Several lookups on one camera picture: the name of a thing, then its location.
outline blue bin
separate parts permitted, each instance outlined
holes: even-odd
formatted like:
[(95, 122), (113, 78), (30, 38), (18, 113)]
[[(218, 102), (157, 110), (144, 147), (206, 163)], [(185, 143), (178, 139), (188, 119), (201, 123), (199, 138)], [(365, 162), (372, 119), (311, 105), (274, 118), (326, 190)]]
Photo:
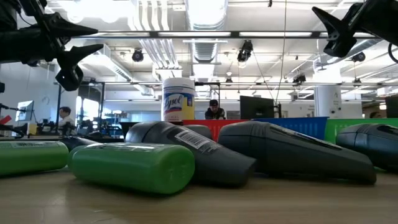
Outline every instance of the blue bin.
[(326, 122), (328, 117), (318, 118), (261, 118), (253, 121), (269, 122), (284, 128), (311, 136), (320, 140), (325, 139)]

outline red object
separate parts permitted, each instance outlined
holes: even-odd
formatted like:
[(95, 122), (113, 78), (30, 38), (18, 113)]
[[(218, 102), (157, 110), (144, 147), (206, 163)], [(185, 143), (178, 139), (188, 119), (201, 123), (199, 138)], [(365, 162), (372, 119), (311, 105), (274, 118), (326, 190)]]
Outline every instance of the red object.
[(191, 125), (191, 124), (198, 124), (198, 125), (205, 125), (210, 128), (211, 133), (213, 134), (213, 140), (218, 140), (218, 133), (220, 133), (220, 129), (223, 126), (239, 123), (248, 120), (183, 120), (183, 125)]
[(7, 115), (5, 118), (0, 120), (0, 124), (7, 124), (10, 120), (12, 120), (11, 116)]

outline person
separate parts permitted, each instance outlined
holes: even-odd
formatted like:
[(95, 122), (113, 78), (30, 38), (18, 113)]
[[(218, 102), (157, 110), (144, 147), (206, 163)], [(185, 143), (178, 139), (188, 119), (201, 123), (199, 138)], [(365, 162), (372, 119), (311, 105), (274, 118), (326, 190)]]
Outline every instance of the person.
[(60, 108), (60, 117), (62, 118), (62, 120), (58, 122), (59, 128), (66, 125), (67, 122), (69, 122), (73, 126), (75, 125), (75, 121), (70, 117), (71, 112), (72, 110), (67, 106), (63, 106)]
[(205, 113), (206, 119), (225, 119), (225, 111), (218, 106), (217, 100), (210, 100), (210, 107)]
[(381, 114), (379, 112), (372, 112), (369, 116), (370, 118), (382, 118)]

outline green plastic bottle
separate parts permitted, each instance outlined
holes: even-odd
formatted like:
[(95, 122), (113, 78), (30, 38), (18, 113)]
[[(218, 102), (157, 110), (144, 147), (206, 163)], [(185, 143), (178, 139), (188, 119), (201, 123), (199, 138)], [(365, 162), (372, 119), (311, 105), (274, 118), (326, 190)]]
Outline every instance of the green plastic bottle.
[(0, 175), (57, 170), (67, 164), (68, 148), (62, 142), (0, 142)]
[(183, 146), (108, 143), (72, 150), (68, 167), (81, 180), (173, 194), (191, 180), (195, 159)]

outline table surface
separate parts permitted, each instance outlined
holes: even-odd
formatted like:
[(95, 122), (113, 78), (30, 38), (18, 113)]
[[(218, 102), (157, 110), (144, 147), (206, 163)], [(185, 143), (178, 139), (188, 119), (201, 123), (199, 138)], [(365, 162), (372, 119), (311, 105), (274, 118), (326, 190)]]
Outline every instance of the table surface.
[(377, 178), (362, 186), (254, 177), (241, 189), (189, 185), (154, 197), (87, 184), (63, 170), (0, 179), (0, 223), (398, 223), (398, 175)]

